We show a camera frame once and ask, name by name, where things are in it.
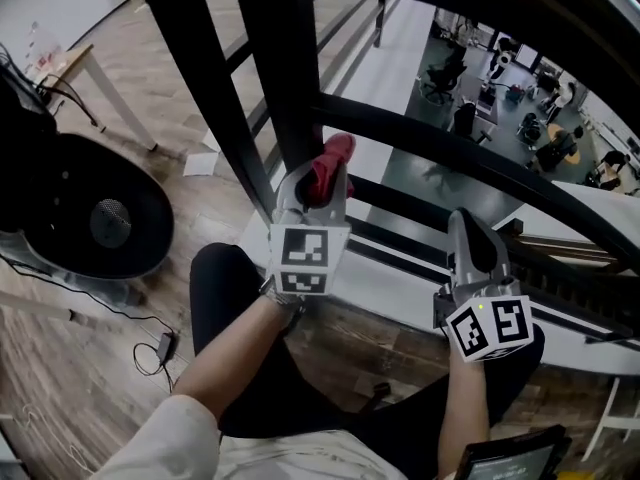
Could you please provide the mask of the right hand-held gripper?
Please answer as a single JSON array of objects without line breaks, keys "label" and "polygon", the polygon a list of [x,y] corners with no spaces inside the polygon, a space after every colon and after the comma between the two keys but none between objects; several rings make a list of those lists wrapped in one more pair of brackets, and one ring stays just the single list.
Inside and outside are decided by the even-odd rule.
[{"label": "right hand-held gripper", "polygon": [[434,325],[449,333],[466,363],[505,357],[533,342],[528,296],[510,275],[506,245],[496,231],[464,208],[448,221],[449,267],[456,284],[433,296]]}]

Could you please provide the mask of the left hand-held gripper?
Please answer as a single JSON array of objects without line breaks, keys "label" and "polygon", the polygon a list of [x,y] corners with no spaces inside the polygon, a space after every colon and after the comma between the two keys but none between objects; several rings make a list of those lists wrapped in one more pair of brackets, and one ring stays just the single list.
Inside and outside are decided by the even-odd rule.
[{"label": "left hand-held gripper", "polygon": [[278,294],[329,294],[350,237],[347,192],[345,165],[322,177],[307,161],[281,181],[269,228],[269,271]]}]

